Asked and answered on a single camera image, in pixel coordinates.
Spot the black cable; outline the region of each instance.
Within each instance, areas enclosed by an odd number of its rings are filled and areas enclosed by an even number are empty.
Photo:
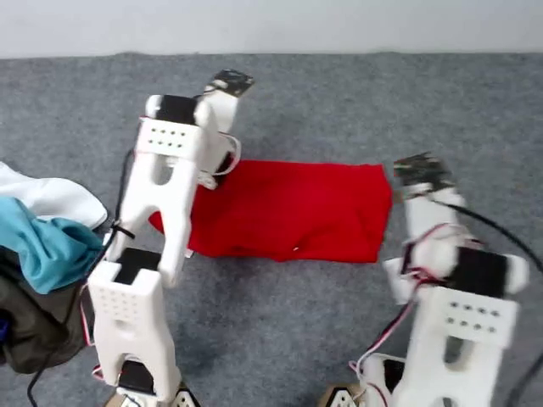
[[[511,242],[515,243],[519,248],[521,248],[526,253],[526,255],[528,255],[528,257],[530,257],[530,259],[534,262],[537,270],[543,274],[543,262],[537,256],[537,254],[535,254],[534,251],[527,244],[525,244],[518,237],[513,235],[505,227],[498,225],[493,220],[490,220],[478,214],[477,212],[473,212],[470,209],[463,208],[462,206],[453,205],[452,203],[436,201],[432,198],[431,200],[437,204],[448,206],[449,208],[454,209],[458,213],[470,216],[496,229],[499,233],[507,237]],[[523,393],[526,391],[526,388],[528,387],[530,382],[532,382],[537,377],[537,375],[539,374],[542,368],[543,368],[543,353],[539,355],[539,357],[534,361],[534,363],[532,363],[532,365],[528,368],[528,370],[515,383],[512,390],[509,392],[509,395],[507,396],[506,407],[516,407],[519,405],[520,399],[522,398]]]
[[[490,220],[489,218],[486,218],[477,212],[473,212],[470,209],[463,208],[462,206],[453,205],[452,203],[445,203],[436,201],[435,199],[431,199],[432,202],[435,202],[439,205],[448,206],[451,209],[454,209],[456,212],[459,212],[463,215],[470,216],[476,220],[479,220],[486,225],[496,229],[499,233],[501,233],[503,236],[507,237],[511,242],[515,243],[517,246],[519,246],[527,255],[530,257],[530,259],[534,262],[535,266],[537,267],[537,270],[539,270],[543,274],[543,262],[539,257],[537,257],[537,254],[534,253],[534,251],[522,240],[520,240],[518,237],[513,235],[509,230],[507,230],[505,227],[498,225],[493,220]]]
[[[123,159],[122,170],[120,173],[119,191],[117,193],[117,203],[115,205],[115,220],[113,222],[113,225],[111,226],[111,235],[109,236],[108,241],[104,244],[104,246],[98,253],[98,256],[96,257],[96,259],[94,259],[94,261],[91,263],[90,267],[88,268],[87,276],[92,273],[92,271],[96,268],[98,263],[105,256],[106,252],[108,251],[109,247],[113,243],[115,236],[117,235],[119,231],[126,233],[129,237],[134,238],[133,233],[119,226],[120,205],[122,203],[122,199],[125,193],[126,177],[128,174],[128,163],[131,156],[132,156],[132,150],[126,153],[125,158]],[[70,317],[73,314],[74,309],[77,308],[76,306],[77,306],[77,299],[79,298],[79,292],[80,292],[79,289],[75,289],[74,292],[71,294],[70,301],[68,303],[68,311],[66,312],[66,316],[64,317],[64,319],[62,320],[60,324],[64,329],[68,329],[67,328],[68,321],[70,320]],[[28,384],[28,387],[26,388],[26,397],[28,397],[28,401],[30,401],[32,407],[38,407],[36,401],[34,400],[34,396],[32,395],[32,389],[34,388],[34,386],[36,386],[37,381],[40,380],[40,377],[42,376],[43,372],[47,369],[49,361],[51,360],[53,355],[60,349],[61,346],[62,346],[62,343],[59,343],[53,350],[51,350],[51,352],[49,352],[46,355],[39,369],[34,374],[31,382]]]
[[[141,404],[139,404],[136,399],[133,399],[132,397],[130,397],[128,394],[125,394],[125,397],[130,400],[131,403],[134,403],[136,405],[136,407],[142,407]]]

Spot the white wall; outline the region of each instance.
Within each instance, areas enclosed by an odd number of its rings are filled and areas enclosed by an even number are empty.
[[[0,57],[543,51],[543,0],[0,0]]]

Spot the dark cloth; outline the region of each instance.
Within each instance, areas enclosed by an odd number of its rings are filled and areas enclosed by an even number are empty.
[[[80,286],[76,282],[49,294],[38,294],[23,277],[17,253],[0,248],[0,313],[10,322],[0,360],[19,373],[33,373],[57,347],[47,367],[77,354],[85,346],[79,308],[72,312],[66,328],[61,322],[72,294]]]

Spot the red wire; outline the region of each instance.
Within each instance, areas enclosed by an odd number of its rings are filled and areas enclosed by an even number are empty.
[[[389,407],[389,404],[387,403],[387,399],[384,397],[383,391],[377,385],[373,383],[368,383],[367,385],[377,390],[377,393],[379,393],[379,396],[381,396],[381,399],[383,400],[384,407]]]

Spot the pile of clothes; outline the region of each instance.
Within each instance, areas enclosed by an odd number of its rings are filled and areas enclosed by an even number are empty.
[[[102,247],[92,229],[106,218],[81,185],[0,162],[0,363],[32,373],[52,350],[48,367],[85,346],[79,310],[62,322]]]

